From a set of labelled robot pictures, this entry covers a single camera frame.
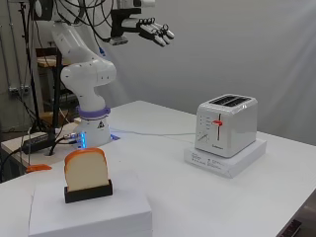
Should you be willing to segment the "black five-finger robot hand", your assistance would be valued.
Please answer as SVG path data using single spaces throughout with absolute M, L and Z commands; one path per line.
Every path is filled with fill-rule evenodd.
M 154 18 L 139 19 L 136 28 L 141 37 L 152 40 L 160 46 L 166 46 L 175 38 L 167 24 L 157 24 Z

